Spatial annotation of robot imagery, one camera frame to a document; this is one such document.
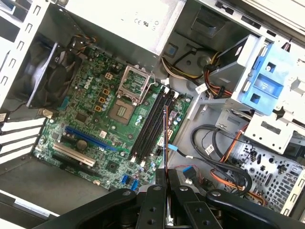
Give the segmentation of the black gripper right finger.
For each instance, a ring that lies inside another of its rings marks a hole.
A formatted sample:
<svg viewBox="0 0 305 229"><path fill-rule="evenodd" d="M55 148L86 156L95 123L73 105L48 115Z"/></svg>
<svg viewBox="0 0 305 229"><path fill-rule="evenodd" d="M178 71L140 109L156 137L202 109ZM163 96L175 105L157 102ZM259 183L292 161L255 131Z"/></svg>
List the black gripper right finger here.
<svg viewBox="0 0 305 229"><path fill-rule="evenodd" d="M168 171L171 211L178 226L192 229L303 229L304 223L220 189L205 196L182 185L177 171Z"/></svg>

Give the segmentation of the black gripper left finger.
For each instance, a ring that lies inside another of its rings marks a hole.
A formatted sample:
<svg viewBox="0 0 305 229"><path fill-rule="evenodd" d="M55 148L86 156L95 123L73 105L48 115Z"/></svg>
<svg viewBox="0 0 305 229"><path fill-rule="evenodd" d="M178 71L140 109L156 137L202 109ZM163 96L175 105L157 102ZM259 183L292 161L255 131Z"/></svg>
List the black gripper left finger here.
<svg viewBox="0 0 305 229"><path fill-rule="evenodd" d="M117 189L38 226L40 229L163 229L166 217L166 178L156 170L154 185L136 193Z"/></svg>

